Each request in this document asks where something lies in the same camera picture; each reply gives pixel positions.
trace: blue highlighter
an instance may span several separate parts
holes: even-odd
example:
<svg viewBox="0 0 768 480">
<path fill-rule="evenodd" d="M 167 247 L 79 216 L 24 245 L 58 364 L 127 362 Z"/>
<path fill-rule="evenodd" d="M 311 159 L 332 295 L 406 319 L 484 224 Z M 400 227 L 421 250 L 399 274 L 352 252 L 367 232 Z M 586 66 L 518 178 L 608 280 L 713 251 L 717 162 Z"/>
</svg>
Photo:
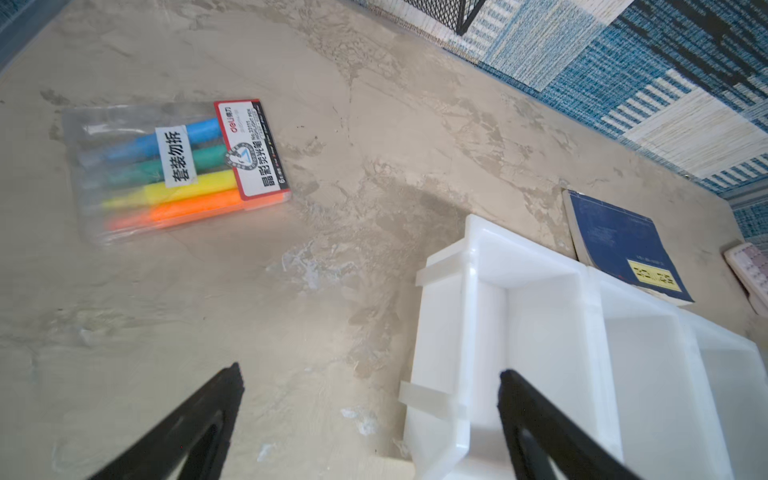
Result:
<svg viewBox="0 0 768 480">
<path fill-rule="evenodd" d="M 216 140 L 221 137 L 219 120 L 211 118 L 210 120 L 189 124 L 187 125 L 187 135 L 190 139 L 190 146 Z M 157 137 L 151 134 L 128 141 L 117 147 L 89 152 L 81 156 L 81 163 L 85 166 L 96 164 L 98 161 L 104 161 L 108 164 L 119 164 L 128 161 L 140 161 L 141 159 L 152 158 L 158 155 L 160 155 L 160 147 L 157 145 Z"/>
</svg>

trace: book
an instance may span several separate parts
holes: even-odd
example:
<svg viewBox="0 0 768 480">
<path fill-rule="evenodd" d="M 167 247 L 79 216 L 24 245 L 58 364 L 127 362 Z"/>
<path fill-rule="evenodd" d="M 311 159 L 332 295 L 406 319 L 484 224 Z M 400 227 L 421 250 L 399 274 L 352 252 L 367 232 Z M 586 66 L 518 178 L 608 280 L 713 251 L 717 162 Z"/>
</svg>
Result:
<svg viewBox="0 0 768 480">
<path fill-rule="evenodd" d="M 694 302 L 650 218 L 572 190 L 563 200 L 580 262 L 676 306 Z"/>
</svg>

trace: highlighter pen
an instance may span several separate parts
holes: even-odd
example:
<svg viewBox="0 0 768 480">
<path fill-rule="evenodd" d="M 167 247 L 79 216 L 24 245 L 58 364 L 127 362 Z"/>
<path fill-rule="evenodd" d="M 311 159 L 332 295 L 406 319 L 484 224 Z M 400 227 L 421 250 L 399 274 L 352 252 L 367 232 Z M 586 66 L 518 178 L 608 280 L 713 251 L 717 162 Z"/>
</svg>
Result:
<svg viewBox="0 0 768 480">
<path fill-rule="evenodd" d="M 226 155 L 227 147 L 225 145 L 192 151 L 194 166 L 198 171 L 222 167 L 226 164 L 224 162 Z M 163 164 L 160 160 L 140 161 L 125 165 L 117 170 L 107 172 L 106 175 L 107 185 L 113 188 L 155 184 L 165 180 Z"/>
<path fill-rule="evenodd" d="M 219 120 L 211 118 L 210 120 L 189 124 L 187 125 L 187 135 L 190 138 L 190 146 L 216 140 L 221 137 Z M 157 136 L 149 134 L 115 147 L 86 152 L 81 155 L 80 162 L 86 167 L 92 167 L 98 164 L 99 161 L 116 164 L 135 161 L 138 158 L 157 157 L 158 155 L 160 155 L 160 147 L 157 145 Z"/>
<path fill-rule="evenodd" d="M 111 218 L 106 227 L 109 231 L 140 229 L 147 227 L 165 228 L 181 223 L 201 220 L 214 215 L 228 214 L 244 209 L 267 207 L 288 200 L 290 190 L 278 191 L 272 195 L 243 200 L 238 189 L 225 190 L 202 197 L 187 198 L 169 204 L 150 207 L 138 214 Z"/>
<path fill-rule="evenodd" d="M 196 184 L 184 185 L 183 187 L 168 188 L 164 182 L 146 185 L 130 194 L 105 200 L 101 202 L 101 206 L 105 210 L 149 207 L 150 205 L 199 197 L 200 195 L 213 194 L 232 188 L 237 188 L 235 173 L 231 169 L 222 170 L 221 172 L 200 175 L 197 177 Z"/>
</svg>

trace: black metal mesh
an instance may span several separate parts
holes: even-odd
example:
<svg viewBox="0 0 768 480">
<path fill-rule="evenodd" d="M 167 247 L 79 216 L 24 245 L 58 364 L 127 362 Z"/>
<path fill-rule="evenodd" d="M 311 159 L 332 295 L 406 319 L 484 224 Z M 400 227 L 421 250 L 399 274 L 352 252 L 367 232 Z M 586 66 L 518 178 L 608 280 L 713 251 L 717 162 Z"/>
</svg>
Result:
<svg viewBox="0 0 768 480">
<path fill-rule="evenodd" d="M 418 8 L 446 27 L 463 35 L 469 28 L 469 24 L 475 18 L 474 10 L 480 9 L 484 0 L 406 0 L 409 4 Z"/>
</svg>

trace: green highlighter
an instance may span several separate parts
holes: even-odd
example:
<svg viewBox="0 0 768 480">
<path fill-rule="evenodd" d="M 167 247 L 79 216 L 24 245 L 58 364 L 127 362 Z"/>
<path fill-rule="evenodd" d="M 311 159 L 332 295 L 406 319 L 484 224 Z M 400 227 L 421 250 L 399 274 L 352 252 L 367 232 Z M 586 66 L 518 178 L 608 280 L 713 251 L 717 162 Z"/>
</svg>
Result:
<svg viewBox="0 0 768 480">
<path fill-rule="evenodd" d="M 225 165 L 227 147 L 216 145 L 215 147 L 201 148 L 192 151 L 195 170 L 206 171 Z M 115 169 L 107 173 L 107 184 L 110 187 L 133 187 L 136 185 L 156 184 L 165 180 L 163 176 L 163 164 L 159 160 L 150 160 L 129 164 L 126 167 Z"/>
</svg>

